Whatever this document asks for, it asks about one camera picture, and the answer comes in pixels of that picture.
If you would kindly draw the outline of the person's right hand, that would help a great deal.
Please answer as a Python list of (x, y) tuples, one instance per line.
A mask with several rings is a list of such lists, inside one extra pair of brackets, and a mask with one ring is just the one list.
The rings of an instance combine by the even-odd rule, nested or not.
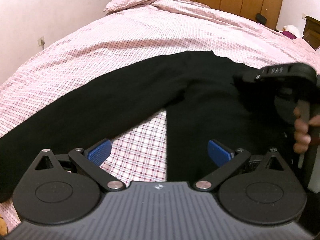
[(296, 153), (303, 154), (310, 146), (319, 146), (319, 139), (316, 139), (309, 134), (309, 128), (319, 128), (320, 117), (319, 115), (314, 116), (308, 123), (306, 123), (301, 119), (301, 113), (298, 107), (294, 109), (293, 113), (296, 116), (294, 134), (296, 143), (294, 144), (293, 149)]

